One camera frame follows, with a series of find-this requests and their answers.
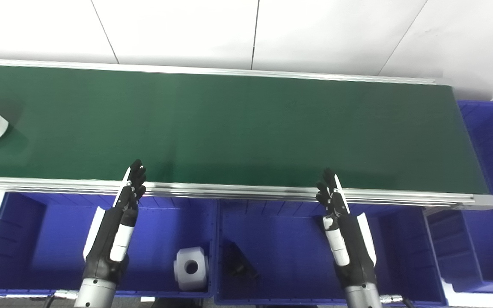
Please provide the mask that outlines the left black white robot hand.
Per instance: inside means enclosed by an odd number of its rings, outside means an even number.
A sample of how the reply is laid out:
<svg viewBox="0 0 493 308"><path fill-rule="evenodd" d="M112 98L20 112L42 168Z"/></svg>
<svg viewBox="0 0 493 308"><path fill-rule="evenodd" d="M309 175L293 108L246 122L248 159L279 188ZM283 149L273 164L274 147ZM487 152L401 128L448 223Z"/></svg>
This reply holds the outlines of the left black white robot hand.
<svg viewBox="0 0 493 308"><path fill-rule="evenodd" d="M125 172L112 207L101 219L85 259L83 278L119 285L128 267L128 247L139 214L139 201L146 192L146 169L135 160Z"/></svg>

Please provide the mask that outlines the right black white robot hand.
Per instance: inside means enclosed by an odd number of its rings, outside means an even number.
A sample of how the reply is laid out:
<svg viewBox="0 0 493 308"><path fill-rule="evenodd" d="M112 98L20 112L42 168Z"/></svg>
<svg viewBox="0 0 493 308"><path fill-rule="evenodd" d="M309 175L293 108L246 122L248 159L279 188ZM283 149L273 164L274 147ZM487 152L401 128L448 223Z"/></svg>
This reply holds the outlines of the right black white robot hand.
<svg viewBox="0 0 493 308"><path fill-rule="evenodd" d="M375 263L368 252L360 215L350 213L337 175L325 168L317 182L317 201L325 208L324 232L334 257L334 268L342 288L376 285Z"/></svg>

